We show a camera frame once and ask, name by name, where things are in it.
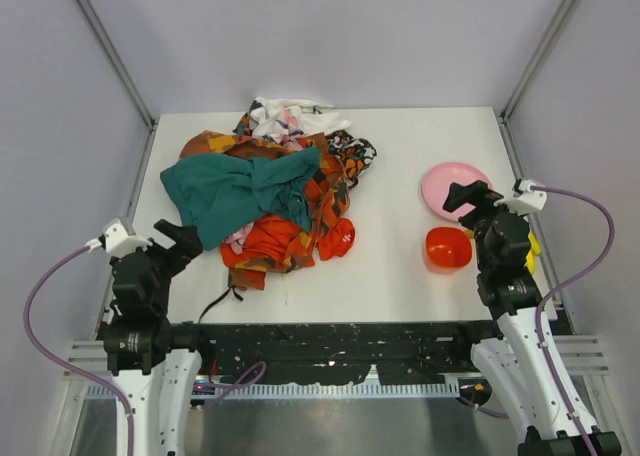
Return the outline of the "orange camouflage cloth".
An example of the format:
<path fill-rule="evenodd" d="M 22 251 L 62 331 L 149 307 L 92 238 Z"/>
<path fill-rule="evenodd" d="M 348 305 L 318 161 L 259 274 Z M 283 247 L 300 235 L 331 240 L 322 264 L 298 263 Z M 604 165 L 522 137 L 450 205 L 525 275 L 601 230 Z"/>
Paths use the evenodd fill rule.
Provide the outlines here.
<path fill-rule="evenodd" d="M 342 218 L 350 206 L 348 182 L 342 162 L 329 152 L 324 134 L 319 133 L 304 138 L 304 149 L 315 147 L 319 150 L 319 169 L 306 184 L 304 196 L 310 204 L 311 229 L 305 232 L 319 232 L 323 226 L 325 232 L 330 223 Z M 180 157 L 197 154 L 225 154 L 247 160 L 253 156 L 275 160 L 294 153 L 274 142 L 253 138 L 248 132 L 241 134 L 222 134 L 204 131 L 189 140 L 183 147 Z M 265 286 L 268 273 L 252 270 L 228 268 L 228 285 L 240 290 L 258 289 Z"/>

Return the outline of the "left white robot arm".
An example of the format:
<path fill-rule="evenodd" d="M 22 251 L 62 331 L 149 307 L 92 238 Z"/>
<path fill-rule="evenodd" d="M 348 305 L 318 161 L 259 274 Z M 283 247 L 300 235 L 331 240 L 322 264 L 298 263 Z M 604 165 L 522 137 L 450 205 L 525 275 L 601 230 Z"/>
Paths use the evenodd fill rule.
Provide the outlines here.
<path fill-rule="evenodd" d="M 113 316 L 102 333 L 117 413 L 120 455 L 179 455 L 184 450 L 194 378 L 207 342 L 193 323 L 168 319 L 172 279 L 202 252 L 193 226 L 161 219 L 164 247 L 112 220 L 100 239 L 110 256 Z"/>

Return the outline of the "plain orange cloth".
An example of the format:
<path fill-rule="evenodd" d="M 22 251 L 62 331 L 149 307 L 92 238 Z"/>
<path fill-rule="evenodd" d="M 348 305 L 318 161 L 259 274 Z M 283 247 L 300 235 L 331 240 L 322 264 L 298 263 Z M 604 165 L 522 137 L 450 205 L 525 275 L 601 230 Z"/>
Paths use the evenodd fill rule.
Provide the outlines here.
<path fill-rule="evenodd" d="M 325 232 L 305 232 L 293 222 L 268 215 L 253 223 L 241 248 L 222 243 L 220 254 L 229 269 L 284 273 L 345 256 L 356 239 L 353 223 L 338 218 Z"/>

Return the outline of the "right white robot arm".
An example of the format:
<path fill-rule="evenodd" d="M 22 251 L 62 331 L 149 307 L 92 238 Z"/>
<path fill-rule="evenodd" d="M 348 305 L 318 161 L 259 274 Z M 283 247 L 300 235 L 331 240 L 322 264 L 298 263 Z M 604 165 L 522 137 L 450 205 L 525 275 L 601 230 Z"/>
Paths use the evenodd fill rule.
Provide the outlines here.
<path fill-rule="evenodd" d="M 504 197 L 483 181 L 450 185 L 452 213 L 469 204 L 460 224 L 472 231 L 477 289 L 498 333 L 472 343 L 472 364 L 489 383 L 519 438 L 520 455 L 619 455 L 622 444 L 600 428 L 577 392 L 552 335 L 546 306 L 526 266 L 532 244 L 527 216 L 544 208 L 551 188 L 519 179 Z"/>

